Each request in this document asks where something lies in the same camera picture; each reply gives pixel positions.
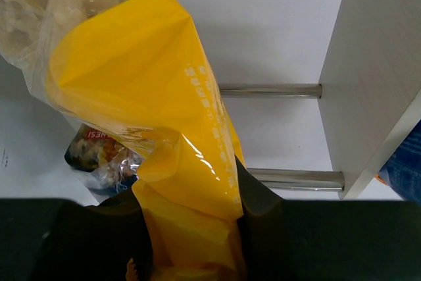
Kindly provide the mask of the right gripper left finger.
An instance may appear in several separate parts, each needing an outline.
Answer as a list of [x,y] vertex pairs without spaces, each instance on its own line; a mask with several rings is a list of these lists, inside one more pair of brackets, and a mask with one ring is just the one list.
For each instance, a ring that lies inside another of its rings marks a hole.
[[2,280],[149,280],[151,240],[132,192],[97,206],[1,200]]

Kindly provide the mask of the yellow pasta bag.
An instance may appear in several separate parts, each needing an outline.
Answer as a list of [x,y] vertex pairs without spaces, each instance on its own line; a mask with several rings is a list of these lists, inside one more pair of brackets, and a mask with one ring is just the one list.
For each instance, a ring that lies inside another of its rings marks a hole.
[[141,155],[150,280],[245,280],[241,145],[177,0],[1,0],[1,56],[54,110]]

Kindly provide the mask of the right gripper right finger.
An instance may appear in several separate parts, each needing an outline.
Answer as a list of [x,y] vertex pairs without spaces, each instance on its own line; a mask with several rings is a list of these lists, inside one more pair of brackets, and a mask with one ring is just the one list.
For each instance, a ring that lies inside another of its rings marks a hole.
[[285,200],[237,164],[249,280],[419,280],[420,206]]

